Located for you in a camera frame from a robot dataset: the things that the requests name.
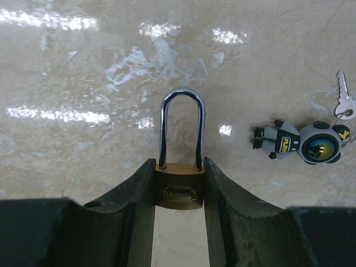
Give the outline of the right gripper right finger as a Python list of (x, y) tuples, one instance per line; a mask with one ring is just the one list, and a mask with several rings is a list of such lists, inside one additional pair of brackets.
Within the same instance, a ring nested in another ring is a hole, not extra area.
[(276, 207), (204, 160), (211, 266), (354, 266), (355, 208)]

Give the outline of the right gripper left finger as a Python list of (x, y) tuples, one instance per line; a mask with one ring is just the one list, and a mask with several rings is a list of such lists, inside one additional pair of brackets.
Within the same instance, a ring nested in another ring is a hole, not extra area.
[(155, 166), (146, 160), (85, 205), (67, 197), (2, 200), (1, 265), (150, 266)]

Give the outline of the brass padlock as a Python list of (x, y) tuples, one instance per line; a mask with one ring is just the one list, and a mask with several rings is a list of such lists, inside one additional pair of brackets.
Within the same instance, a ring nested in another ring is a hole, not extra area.
[[(169, 103), (177, 96), (192, 98), (198, 107), (197, 140), (195, 163), (168, 163), (167, 119)], [(167, 93), (160, 108), (160, 149), (155, 168), (156, 205), (173, 210), (195, 210), (202, 208), (205, 189), (205, 169), (203, 167), (203, 143), (206, 108), (202, 97), (193, 89), (180, 87)]]

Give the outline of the astronaut keychain with keys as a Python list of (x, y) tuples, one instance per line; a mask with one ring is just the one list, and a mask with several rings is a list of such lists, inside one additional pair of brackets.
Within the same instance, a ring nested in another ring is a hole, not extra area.
[(298, 130), (287, 121), (275, 120), (274, 126), (254, 129), (253, 149), (263, 149), (272, 160), (297, 153), (310, 165), (337, 162), (342, 148), (355, 141), (350, 128), (339, 122), (355, 118), (355, 99), (349, 94), (344, 72), (338, 72), (337, 77), (339, 103), (335, 108), (337, 120), (333, 125), (315, 121)]

